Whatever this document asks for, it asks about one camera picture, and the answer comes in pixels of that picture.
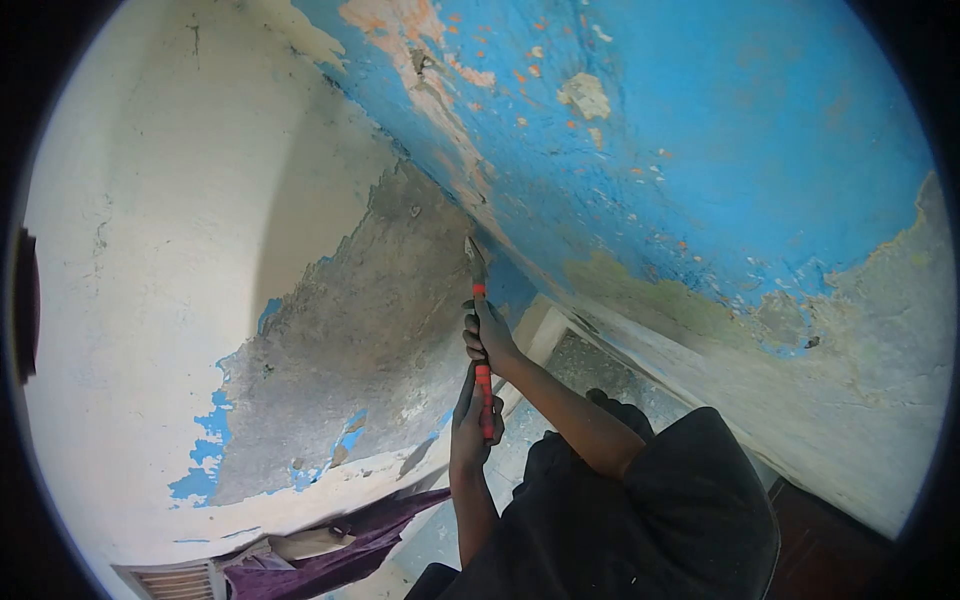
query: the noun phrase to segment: red handle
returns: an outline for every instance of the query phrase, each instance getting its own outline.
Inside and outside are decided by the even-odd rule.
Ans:
[[[480,412],[480,428],[484,440],[493,439],[493,388],[490,381],[490,364],[486,360],[476,366],[477,384],[483,390],[483,410]]]
[[[484,283],[473,284],[473,296],[480,297],[481,301],[487,300],[487,285]],[[477,362],[475,374],[480,389],[483,390],[483,410],[480,413],[480,428],[483,429],[484,440],[493,440],[493,387],[490,380],[490,363],[485,359]]]

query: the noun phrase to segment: white wall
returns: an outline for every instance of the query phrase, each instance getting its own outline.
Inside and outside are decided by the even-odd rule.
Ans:
[[[42,301],[31,427],[66,526],[115,597],[131,595],[109,564],[223,553],[444,461],[433,453],[397,482],[402,456],[390,453],[302,493],[171,510],[167,486],[195,466],[189,452],[204,435],[193,417],[222,382],[214,361],[255,333],[268,298],[334,254],[396,164],[376,124],[264,25],[295,13],[272,6],[127,2],[70,80],[37,158],[26,218]],[[315,56],[337,45],[295,33]],[[350,481],[372,466],[381,470]]]

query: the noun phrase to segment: purple cloth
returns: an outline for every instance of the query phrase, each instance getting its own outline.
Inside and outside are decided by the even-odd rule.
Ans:
[[[244,561],[228,566],[224,574],[233,587],[235,600],[301,600],[359,581],[383,563],[400,532],[420,511],[443,502],[450,490],[423,492],[396,500],[387,497],[350,515],[340,516],[324,527],[356,536],[345,548],[302,561],[292,561],[295,570],[265,569]]]

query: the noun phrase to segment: hand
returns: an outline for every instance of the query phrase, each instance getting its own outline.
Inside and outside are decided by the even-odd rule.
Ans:
[[[474,363],[470,363],[460,398],[453,409],[450,439],[450,477],[478,474],[490,456],[490,447],[500,443],[503,437],[503,400],[493,397],[493,440],[484,443],[480,427],[480,410],[483,408],[483,391],[476,385]]]
[[[507,377],[510,368],[524,356],[516,347],[506,320],[482,297],[480,301],[467,300],[463,306],[476,311],[476,315],[467,314],[464,317],[467,356],[472,360],[486,358],[494,373]]]

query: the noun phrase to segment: wall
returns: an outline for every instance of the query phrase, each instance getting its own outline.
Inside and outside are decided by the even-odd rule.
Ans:
[[[132,596],[110,564],[290,533],[446,461],[472,222],[324,81],[301,49],[329,40],[298,14],[127,2],[42,140],[30,422],[58,510],[116,598]],[[516,323],[535,291],[492,259]],[[371,357],[398,345],[406,362],[372,390],[322,379],[350,358],[377,371]],[[418,382],[432,387],[400,396]]]
[[[953,257],[846,6],[294,5],[336,40],[322,70],[567,314],[898,532],[946,403]]]

